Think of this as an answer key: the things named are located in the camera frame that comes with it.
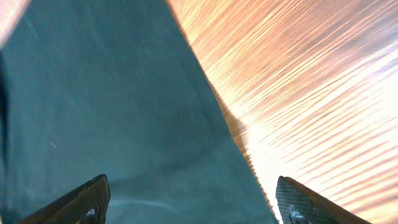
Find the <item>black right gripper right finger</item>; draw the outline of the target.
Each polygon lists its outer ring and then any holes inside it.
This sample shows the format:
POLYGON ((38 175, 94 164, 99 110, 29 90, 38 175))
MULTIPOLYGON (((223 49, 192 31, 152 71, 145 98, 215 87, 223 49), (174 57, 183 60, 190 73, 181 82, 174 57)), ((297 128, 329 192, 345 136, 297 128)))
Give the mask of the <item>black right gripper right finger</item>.
POLYGON ((370 224, 290 177, 278 178, 276 199, 283 224, 370 224))

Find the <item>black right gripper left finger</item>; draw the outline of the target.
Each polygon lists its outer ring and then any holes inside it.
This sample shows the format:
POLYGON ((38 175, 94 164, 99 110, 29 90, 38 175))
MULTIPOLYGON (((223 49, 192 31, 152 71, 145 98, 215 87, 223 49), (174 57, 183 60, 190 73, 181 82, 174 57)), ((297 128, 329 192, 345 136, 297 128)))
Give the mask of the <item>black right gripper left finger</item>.
POLYGON ((110 201, 107 176, 97 175, 35 213, 22 224, 104 224, 110 201))

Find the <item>dark teal t-shirt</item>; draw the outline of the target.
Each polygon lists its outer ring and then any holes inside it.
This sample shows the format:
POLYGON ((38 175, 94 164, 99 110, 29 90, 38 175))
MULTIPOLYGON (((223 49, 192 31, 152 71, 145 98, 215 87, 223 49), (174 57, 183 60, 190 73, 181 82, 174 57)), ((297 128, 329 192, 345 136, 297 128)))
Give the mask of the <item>dark teal t-shirt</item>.
POLYGON ((275 218, 163 1, 32 1, 1 49, 1 216, 105 174, 107 223, 275 218))

